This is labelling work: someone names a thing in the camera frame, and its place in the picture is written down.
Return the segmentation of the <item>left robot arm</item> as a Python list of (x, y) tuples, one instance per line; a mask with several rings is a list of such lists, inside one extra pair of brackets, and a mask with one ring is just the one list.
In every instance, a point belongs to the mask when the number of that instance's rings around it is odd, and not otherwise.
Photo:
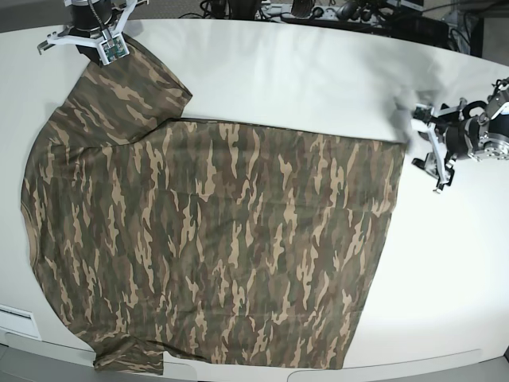
[(493, 84), (486, 101), (469, 103), (461, 98), (450, 107), (442, 104), (417, 104), (413, 119), (426, 129), (419, 135), (432, 146), (424, 159), (415, 158), (412, 165), (436, 179), (434, 191), (441, 193), (453, 183), (458, 161), (508, 159), (508, 79)]

